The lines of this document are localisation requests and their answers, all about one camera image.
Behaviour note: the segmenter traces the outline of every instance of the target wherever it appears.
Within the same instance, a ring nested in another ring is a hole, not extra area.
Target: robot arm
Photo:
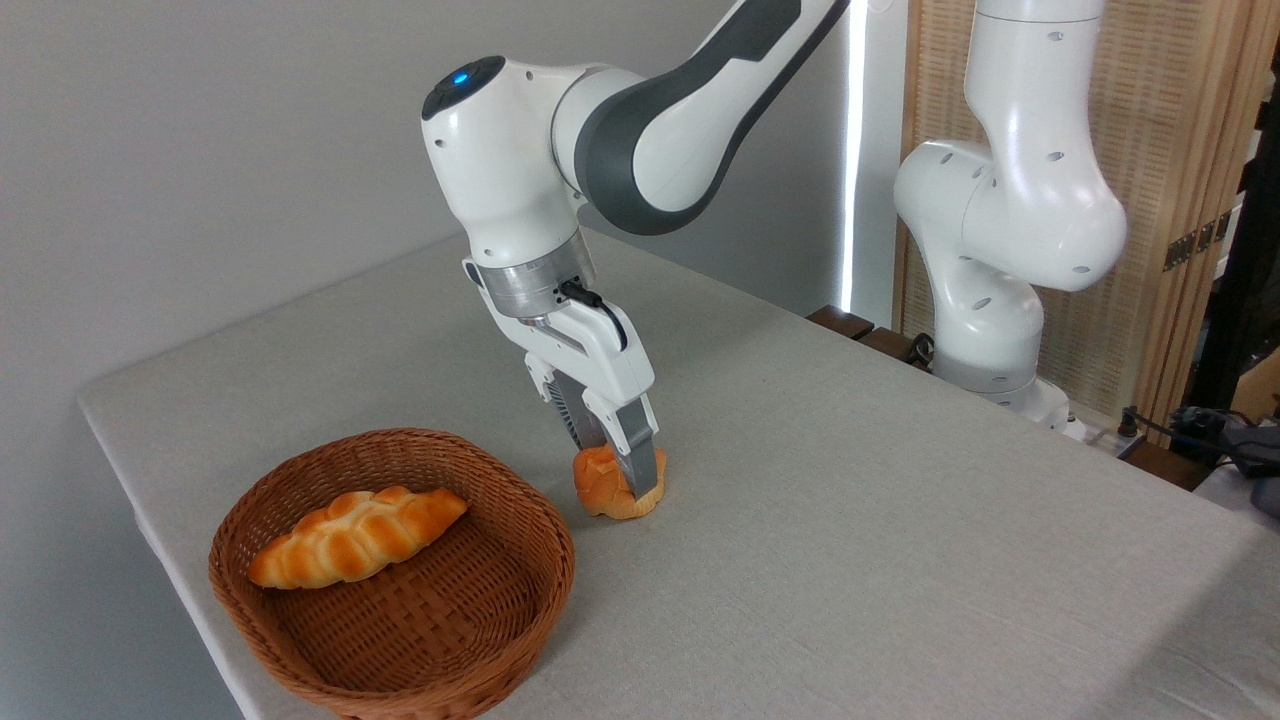
[[[739,0],[692,58],[652,79],[483,58],[424,102],[431,165],[471,245],[468,277],[570,436],[608,441],[637,498],[657,484],[653,368],[622,309],[589,290],[577,209],[590,200],[639,234],[696,218],[847,4]]]
[[[1066,396],[1036,377],[1029,283],[1083,290],[1119,259],[1125,214],[1093,154],[1089,74],[1106,0],[979,0],[965,97],[991,147],[916,147],[893,187],[933,290],[933,372],[1051,428]]]

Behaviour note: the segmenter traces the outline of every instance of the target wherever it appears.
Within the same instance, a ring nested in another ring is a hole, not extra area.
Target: cable
[[[933,338],[929,333],[920,333],[915,336],[911,341],[911,347],[906,351],[905,361],[908,364],[915,363],[916,360],[924,363],[925,368],[933,363]]]
[[[622,343],[622,350],[627,348],[627,331],[622,328],[622,322],[618,320],[618,316],[613,314],[613,309],[604,302],[604,299],[600,297],[600,293],[586,290],[585,287],[582,287],[582,283],[579,282],[577,279],[562,282],[559,286],[559,291],[561,295],[563,295],[570,300],[577,300],[579,302],[586,305],[588,307],[598,307],[600,310],[604,310],[604,314],[608,315],[611,320],[613,320],[613,327],[618,329],[618,341]]]
[[[1157,433],[1160,433],[1162,436],[1169,436],[1170,438],[1176,439],[1178,442],[1183,442],[1183,443],[1187,443],[1187,445],[1193,445],[1193,446],[1203,448],[1203,450],[1212,450],[1212,451],[1217,452],[1219,455],[1226,455],[1226,456],[1231,457],[1233,460],[1245,460],[1248,462],[1258,462],[1258,464],[1266,465],[1268,468],[1270,466],[1275,466],[1275,464],[1276,464],[1276,461],[1275,461],[1274,457],[1260,457],[1257,455],[1249,455],[1247,452],[1238,452],[1235,450],[1228,450],[1228,448],[1225,448],[1225,447],[1222,447],[1220,445],[1215,445],[1215,443],[1211,443],[1211,442],[1204,442],[1202,439],[1193,438],[1190,436],[1184,436],[1183,433],[1171,430],[1171,429],[1169,429],[1169,428],[1166,428],[1164,425],[1157,424],[1153,420],[1148,420],[1147,418],[1143,418],[1142,415],[1138,414],[1138,409],[1134,407],[1134,406],[1125,407],[1124,409],[1124,416],[1125,418],[1133,418],[1134,420],[1142,423],[1143,425],[1147,425],[1148,428],[1156,430]],[[1271,446],[1271,445],[1266,445],[1266,443],[1261,443],[1261,442],[1252,442],[1252,441],[1247,442],[1247,443],[1242,442],[1240,445],[1261,445],[1263,447],[1275,447],[1275,446]]]

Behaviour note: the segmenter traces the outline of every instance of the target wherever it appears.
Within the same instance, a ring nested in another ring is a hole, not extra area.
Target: woven basket
[[[357,583],[264,589],[253,555],[348,491],[448,488],[468,511],[412,559]],[[573,582],[563,519],[493,456],[449,433],[375,430],[285,461],[214,537],[214,592],[294,694],[362,720],[461,720],[532,670]]]

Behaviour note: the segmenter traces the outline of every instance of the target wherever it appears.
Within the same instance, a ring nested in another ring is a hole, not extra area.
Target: bread roll
[[[577,498],[589,515],[608,515],[614,520],[630,520],[648,515],[667,492],[667,454],[654,451],[658,459],[658,486],[636,500],[627,479],[622,475],[608,445],[588,447],[573,457],[573,487]]]
[[[262,548],[250,562],[248,579],[280,589],[362,580],[408,560],[466,511],[466,501],[447,489],[412,493],[396,486],[376,495],[339,495]]]

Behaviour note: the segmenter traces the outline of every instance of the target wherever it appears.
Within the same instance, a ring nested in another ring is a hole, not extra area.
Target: table
[[[486,717],[1280,715],[1280,538],[1105,454],[589,233],[635,320],[667,497],[582,514],[573,446],[458,263],[415,252],[97,380],[81,405],[244,715],[276,685],[206,578],[278,462],[371,428],[493,452],[563,512],[568,607]]]

